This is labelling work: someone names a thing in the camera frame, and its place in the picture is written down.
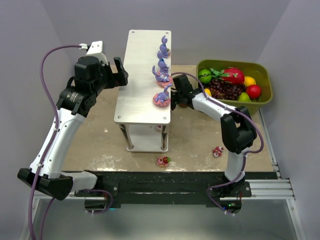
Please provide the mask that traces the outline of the red white strawberry toy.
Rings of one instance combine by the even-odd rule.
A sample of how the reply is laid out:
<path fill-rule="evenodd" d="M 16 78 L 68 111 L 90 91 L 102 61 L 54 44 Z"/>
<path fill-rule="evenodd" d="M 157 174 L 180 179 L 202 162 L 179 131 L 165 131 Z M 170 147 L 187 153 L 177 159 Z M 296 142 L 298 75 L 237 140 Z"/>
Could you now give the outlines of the red white strawberry toy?
<path fill-rule="evenodd" d="M 158 132 L 161 132 L 162 131 L 162 126 L 160 125 L 160 126 L 157 126 L 156 127 L 156 130 L 158 131 Z"/>

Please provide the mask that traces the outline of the purple bunny with blue bow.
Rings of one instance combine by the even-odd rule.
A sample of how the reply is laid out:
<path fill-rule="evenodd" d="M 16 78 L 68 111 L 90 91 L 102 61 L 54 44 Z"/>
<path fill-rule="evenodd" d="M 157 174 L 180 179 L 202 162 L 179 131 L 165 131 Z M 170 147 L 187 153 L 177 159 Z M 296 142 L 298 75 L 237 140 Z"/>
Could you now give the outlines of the purple bunny with blue bow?
<path fill-rule="evenodd" d="M 165 60 L 163 58 L 160 58 L 158 61 L 158 67 L 159 67 L 159 71 L 161 73 L 168 73 L 170 66 L 165 62 Z"/>

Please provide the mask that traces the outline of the purple bunny with strawberry cake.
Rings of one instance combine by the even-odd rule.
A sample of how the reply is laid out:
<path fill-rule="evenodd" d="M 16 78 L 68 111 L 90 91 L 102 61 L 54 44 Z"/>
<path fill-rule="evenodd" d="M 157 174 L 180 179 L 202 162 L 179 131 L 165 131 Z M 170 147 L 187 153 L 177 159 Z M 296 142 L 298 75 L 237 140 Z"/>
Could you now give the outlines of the purple bunny with strawberry cake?
<path fill-rule="evenodd" d="M 171 50 L 167 47 L 167 42 L 168 42 L 168 39 L 164 35 L 161 38 L 161 45 L 159 46 L 159 51 L 157 52 L 157 57 L 159 59 L 167 59 L 168 57 L 171 56 Z"/>

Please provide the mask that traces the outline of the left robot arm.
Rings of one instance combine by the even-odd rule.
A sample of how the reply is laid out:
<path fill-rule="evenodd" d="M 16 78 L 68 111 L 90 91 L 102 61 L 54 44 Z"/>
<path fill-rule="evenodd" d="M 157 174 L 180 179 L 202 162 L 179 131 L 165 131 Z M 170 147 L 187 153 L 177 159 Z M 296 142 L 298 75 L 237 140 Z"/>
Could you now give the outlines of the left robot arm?
<path fill-rule="evenodd" d="M 28 168 L 21 168 L 17 177 L 35 190 L 59 201 L 70 192 L 93 189 L 97 175 L 89 171 L 66 173 L 63 163 L 71 142 L 96 104 L 104 89 L 113 89 L 128 84 L 128 73 L 120 57 L 114 57 L 117 72 L 112 72 L 109 63 L 95 56 L 80 57 L 74 65 L 74 76 L 59 94 L 56 103 L 57 115 L 38 156 Z"/>

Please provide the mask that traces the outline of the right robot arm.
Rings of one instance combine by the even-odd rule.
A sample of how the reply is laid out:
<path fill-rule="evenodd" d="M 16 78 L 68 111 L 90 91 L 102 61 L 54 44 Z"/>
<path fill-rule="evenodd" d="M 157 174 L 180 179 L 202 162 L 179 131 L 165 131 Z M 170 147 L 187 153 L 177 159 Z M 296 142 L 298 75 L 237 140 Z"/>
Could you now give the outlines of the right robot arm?
<path fill-rule="evenodd" d="M 240 184 L 245 177 L 247 154 L 259 134 L 248 109 L 235 108 L 209 96 L 201 82 L 199 88 L 194 89 L 188 77 L 198 79 L 190 73 L 174 72 L 172 75 L 175 86 L 171 93 L 172 110 L 182 104 L 220 121 L 222 142 L 228 150 L 227 167 L 223 183 L 210 186 L 208 190 Z"/>

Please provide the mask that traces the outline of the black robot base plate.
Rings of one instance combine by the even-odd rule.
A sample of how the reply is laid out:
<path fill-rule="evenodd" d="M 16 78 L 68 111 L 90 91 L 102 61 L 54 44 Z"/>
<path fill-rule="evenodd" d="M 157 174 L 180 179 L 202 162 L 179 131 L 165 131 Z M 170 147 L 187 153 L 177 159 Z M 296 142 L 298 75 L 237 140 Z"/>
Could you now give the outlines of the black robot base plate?
<path fill-rule="evenodd" d="M 240 209 L 241 198 L 251 197 L 248 181 L 224 185 L 222 172 L 98 171 L 92 192 L 76 191 L 76 197 L 103 198 L 114 208 L 137 205 L 205 205 L 216 203 L 227 210 Z"/>

